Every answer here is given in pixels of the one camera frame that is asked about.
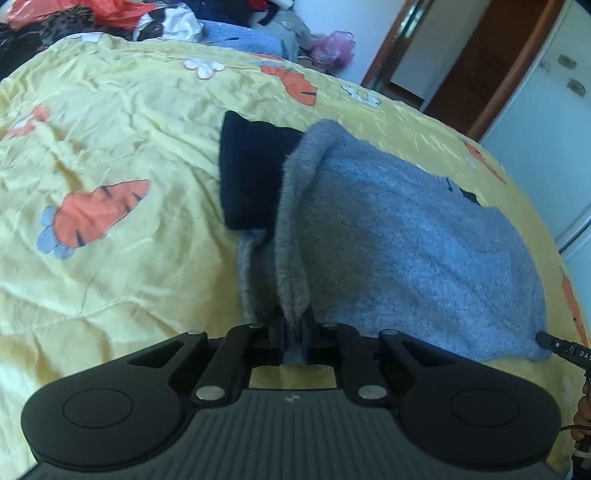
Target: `gray sweater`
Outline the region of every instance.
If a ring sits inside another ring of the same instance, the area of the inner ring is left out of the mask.
[[[287,158],[275,232],[241,232],[238,263],[245,321],[279,305],[294,352],[312,305],[319,322],[394,328],[476,361],[548,355],[534,339],[541,282],[500,210],[333,121]]]

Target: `yellow bedspread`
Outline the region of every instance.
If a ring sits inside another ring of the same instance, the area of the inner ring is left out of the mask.
[[[191,328],[223,336],[240,323],[236,235],[218,201],[229,109],[302,131],[337,120],[499,207],[538,268],[550,333],[581,341],[544,224],[499,164],[454,130],[286,61],[106,34],[66,39],[0,84],[0,479],[34,463],[20,413],[42,385]],[[581,371],[557,358],[492,365],[551,392],[569,423]],[[311,386],[328,375],[267,368],[253,382]],[[565,471],[571,447],[561,434],[550,463]]]

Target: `silver bolt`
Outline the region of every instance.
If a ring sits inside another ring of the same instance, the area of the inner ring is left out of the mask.
[[[199,400],[216,401],[226,394],[222,387],[217,385],[207,385],[206,387],[198,388],[195,395]]]
[[[379,385],[364,385],[359,389],[358,395],[365,400],[380,400],[388,395],[388,391]]]

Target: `orange carrot pattern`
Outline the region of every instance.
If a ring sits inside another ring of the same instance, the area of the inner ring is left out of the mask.
[[[573,286],[563,270],[562,292],[564,293],[564,298],[566,299],[566,303],[569,306],[570,313],[573,315],[574,327],[576,328],[577,333],[579,334],[581,343],[583,344],[583,346],[589,346],[589,343],[587,341],[587,334],[585,333],[585,326],[583,324],[583,316],[581,315],[581,310],[579,309],[577,299],[574,297]]]
[[[18,122],[12,124],[8,129],[6,138],[23,137],[35,130],[35,122],[47,122],[49,118],[49,109],[43,105],[37,105],[29,115],[21,118]]]
[[[316,105],[318,88],[308,82],[303,73],[269,65],[261,66],[261,71],[268,75],[279,77],[288,95],[295,98],[298,102],[307,106]]]
[[[54,252],[61,259],[70,257],[74,249],[103,238],[109,229],[133,210],[146,196],[150,182],[133,180],[98,187],[90,193],[69,193],[59,209],[48,207],[41,223],[45,230],[39,235],[37,248]]]
[[[275,55],[268,55],[266,53],[253,53],[253,55],[260,57],[262,59],[269,59],[269,60],[277,60],[277,61],[283,61],[283,59],[281,57],[277,57]]]
[[[470,143],[468,143],[465,140],[462,140],[462,142],[464,143],[464,145],[468,149],[468,152],[470,152],[472,154],[472,157],[474,157],[480,163],[482,163],[488,169],[489,172],[491,172],[497,179],[499,179],[499,181],[503,185],[505,185],[505,186],[507,185],[507,182],[505,181],[505,179],[503,177],[501,177],[498,174],[498,172],[492,167],[492,165],[486,161],[486,159],[484,158],[484,155],[482,155],[480,150],[478,150],[474,145],[471,145]]]

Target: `brown door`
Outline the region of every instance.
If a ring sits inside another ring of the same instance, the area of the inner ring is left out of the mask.
[[[369,70],[363,77],[361,82],[363,87],[371,87],[375,80],[390,80],[434,1],[405,0]]]
[[[516,61],[547,0],[492,0],[425,113],[466,134]]]

